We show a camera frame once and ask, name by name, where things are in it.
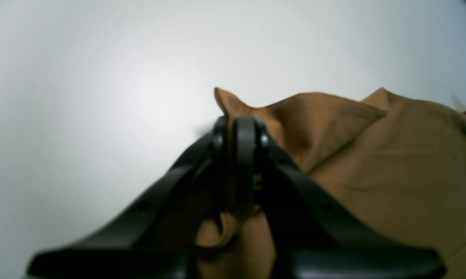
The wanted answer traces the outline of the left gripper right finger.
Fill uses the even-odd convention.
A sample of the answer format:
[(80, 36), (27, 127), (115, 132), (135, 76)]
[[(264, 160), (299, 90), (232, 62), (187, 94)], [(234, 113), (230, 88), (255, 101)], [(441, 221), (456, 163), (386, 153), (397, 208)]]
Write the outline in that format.
[(432, 249), (376, 232), (302, 173), (260, 117), (233, 124), (237, 193), (260, 203), (275, 240), (274, 274), (287, 279), (439, 279), (445, 266)]

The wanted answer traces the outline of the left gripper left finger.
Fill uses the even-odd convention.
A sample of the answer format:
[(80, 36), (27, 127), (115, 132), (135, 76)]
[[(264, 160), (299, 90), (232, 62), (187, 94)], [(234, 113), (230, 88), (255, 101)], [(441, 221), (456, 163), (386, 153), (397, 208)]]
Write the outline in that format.
[(222, 197), (225, 127), (219, 117), (125, 210), (91, 235), (32, 257), (28, 279), (194, 279), (201, 220)]

